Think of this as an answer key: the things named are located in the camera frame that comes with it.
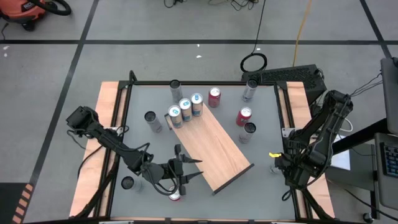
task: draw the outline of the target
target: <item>metal bracket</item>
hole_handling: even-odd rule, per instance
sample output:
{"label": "metal bracket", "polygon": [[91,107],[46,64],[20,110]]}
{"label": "metal bracket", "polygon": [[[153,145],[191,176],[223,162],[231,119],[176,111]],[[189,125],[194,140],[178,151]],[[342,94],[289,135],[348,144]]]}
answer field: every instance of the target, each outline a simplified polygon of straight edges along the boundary
{"label": "metal bracket", "polygon": [[297,128],[282,128],[282,137],[287,138],[292,131],[295,131]]}

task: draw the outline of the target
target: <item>wooden board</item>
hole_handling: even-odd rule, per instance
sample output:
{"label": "wooden board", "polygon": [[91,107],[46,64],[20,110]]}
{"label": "wooden board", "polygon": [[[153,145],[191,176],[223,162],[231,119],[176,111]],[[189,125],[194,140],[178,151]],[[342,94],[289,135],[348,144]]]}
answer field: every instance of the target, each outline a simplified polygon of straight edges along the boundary
{"label": "wooden board", "polygon": [[250,166],[205,104],[203,114],[181,128],[174,128],[170,118],[166,119],[190,157],[202,161],[196,165],[214,192]]}

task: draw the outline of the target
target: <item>aluminum can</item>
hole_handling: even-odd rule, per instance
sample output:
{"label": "aluminum can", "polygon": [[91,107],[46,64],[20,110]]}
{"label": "aluminum can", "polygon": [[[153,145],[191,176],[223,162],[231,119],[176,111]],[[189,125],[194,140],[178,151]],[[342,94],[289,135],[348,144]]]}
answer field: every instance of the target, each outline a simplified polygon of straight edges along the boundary
{"label": "aluminum can", "polygon": [[246,123],[239,134],[239,141],[241,143],[248,143],[254,132],[256,132],[256,125],[254,125],[252,122]]}
{"label": "aluminum can", "polygon": [[212,87],[209,90],[209,99],[208,99],[208,104],[212,108],[216,108],[218,105],[220,105],[220,100],[221,100],[221,90],[217,87]]}
{"label": "aluminum can", "polygon": [[170,119],[172,120],[173,126],[175,128],[181,128],[182,127],[182,115],[181,115],[181,109],[177,105],[173,105],[169,108],[169,116]]}
{"label": "aluminum can", "polygon": [[236,124],[239,125],[240,127],[243,127],[244,124],[246,124],[250,118],[251,118],[251,109],[248,108],[247,106],[244,106],[238,112],[238,115],[236,117]]}
{"label": "aluminum can", "polygon": [[144,118],[153,132],[159,133],[162,130],[162,124],[160,123],[159,119],[156,117],[155,112],[153,111],[146,112]]}
{"label": "aluminum can", "polygon": [[172,80],[170,82],[170,91],[172,92],[173,102],[179,103],[179,101],[182,99],[182,89],[180,81]]}
{"label": "aluminum can", "polygon": [[182,99],[178,104],[181,108],[182,119],[184,121],[190,121],[192,119],[192,104],[189,99]]}
{"label": "aluminum can", "polygon": [[192,115],[201,116],[203,113],[203,96],[200,93],[194,93],[191,96]]}
{"label": "aluminum can", "polygon": [[250,102],[253,99],[254,93],[256,92],[258,82],[254,79],[249,79],[246,83],[246,88],[243,91],[242,100]]}
{"label": "aluminum can", "polygon": [[172,201],[178,201],[180,200],[181,195],[180,195],[180,191],[177,190],[174,194],[169,195],[169,199]]}

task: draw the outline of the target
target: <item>black metal frame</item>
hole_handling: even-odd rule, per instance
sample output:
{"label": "black metal frame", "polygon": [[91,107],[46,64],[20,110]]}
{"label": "black metal frame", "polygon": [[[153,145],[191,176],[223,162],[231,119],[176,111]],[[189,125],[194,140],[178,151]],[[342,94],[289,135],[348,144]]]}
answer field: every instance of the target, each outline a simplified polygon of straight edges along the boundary
{"label": "black metal frame", "polygon": [[[226,81],[181,81],[181,84],[183,85],[219,85],[219,86],[226,86],[226,85],[245,85],[246,82],[241,82],[241,81],[231,81],[231,82],[226,82]],[[121,101],[121,94],[124,89],[127,88],[127,93],[126,93],[126,99],[124,102],[124,108],[123,108],[123,115],[122,115],[122,121],[121,121],[121,126],[126,125],[126,119],[127,119],[127,112],[129,108],[129,103],[131,99],[131,90],[133,85],[169,85],[169,81],[137,81],[137,78],[135,74],[131,71],[130,72],[130,80],[128,81],[120,81],[119,86],[118,86],[118,93],[116,94],[116,102],[114,106],[114,111],[113,111],[113,117],[112,117],[112,125],[116,124],[117,121],[117,115],[120,107],[120,101]],[[289,124],[290,127],[294,127],[294,121],[293,121],[293,115],[292,115],[292,109],[290,107],[290,100],[289,100],[289,95],[287,93],[287,88],[285,87],[286,84],[281,84],[279,82],[270,82],[270,83],[265,83],[262,84],[263,86],[273,86],[275,90],[275,96],[276,96],[276,101],[277,101],[277,107],[278,107],[278,115],[280,118],[280,126],[281,129],[284,127],[284,119],[282,116],[282,108],[280,104],[280,98],[279,98],[279,89],[278,86],[281,87],[284,93],[284,98],[285,98],[285,104],[287,108],[287,114],[288,114],[288,119],[289,119]],[[104,158],[104,165],[101,171],[101,181],[100,183],[103,182],[103,174],[107,173],[108,166],[109,166],[109,157],[110,157],[110,150],[109,154],[106,153],[105,158]],[[119,164],[120,157],[118,155],[115,155],[114,162],[117,162]],[[106,217],[110,217],[111,214],[111,208],[112,208],[112,203],[113,203],[113,194],[114,194],[114,188],[116,185],[116,178],[114,178],[111,181],[111,186],[109,189],[109,197],[108,197],[108,203],[106,205]],[[313,219],[312,217],[312,210],[309,208],[308,202],[305,200],[306,204],[306,213],[307,213],[307,218],[302,218],[300,216],[300,209],[299,209],[299,204],[297,201],[297,194],[296,191],[292,190],[292,201],[293,201],[293,206],[294,206],[294,213],[295,213],[295,221],[297,222],[305,222],[305,223],[339,223],[339,224],[344,224],[344,223],[354,223],[354,222],[341,222],[341,221],[328,221],[328,220],[318,220],[318,219]],[[95,208],[95,213],[94,217],[97,217],[99,215],[99,210],[100,210],[100,205],[101,205],[101,199],[97,203],[97,206]],[[140,223],[165,223],[165,221],[140,221]],[[186,223],[186,222],[181,222],[181,221],[170,221],[170,223]],[[208,222],[203,222],[203,223],[229,223],[229,222],[215,222],[215,221],[208,221]],[[255,222],[254,220],[249,220],[248,222],[234,222],[234,223],[271,223],[271,222]]]}

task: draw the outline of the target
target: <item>wooden plank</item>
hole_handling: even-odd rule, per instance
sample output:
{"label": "wooden plank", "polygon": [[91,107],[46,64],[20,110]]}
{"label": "wooden plank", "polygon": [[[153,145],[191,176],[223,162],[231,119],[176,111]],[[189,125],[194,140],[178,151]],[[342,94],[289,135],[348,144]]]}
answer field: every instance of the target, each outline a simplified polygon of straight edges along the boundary
{"label": "wooden plank", "polygon": [[250,166],[249,161],[203,104],[203,114],[185,122],[174,132],[196,163],[213,191]]}
{"label": "wooden plank", "polygon": [[[119,82],[103,82],[99,91],[95,111],[98,113],[99,122],[104,127],[109,127],[111,125],[118,84]],[[99,146],[100,144],[96,139],[89,139],[83,159]],[[96,192],[100,182],[104,155],[105,149],[100,149],[95,155],[88,159],[81,168],[70,209],[70,216],[77,215]]]}
{"label": "wooden plank", "polygon": [[[287,82],[287,92],[289,94],[290,105],[292,107],[292,114],[294,125],[296,128],[303,128],[310,120],[311,113],[307,103],[307,96],[305,94],[304,85],[302,82]],[[328,184],[326,177],[323,174],[315,183],[308,187],[315,200],[331,217],[335,216],[333,205],[331,204]],[[298,193],[299,208],[305,211],[303,198],[301,192]]]}

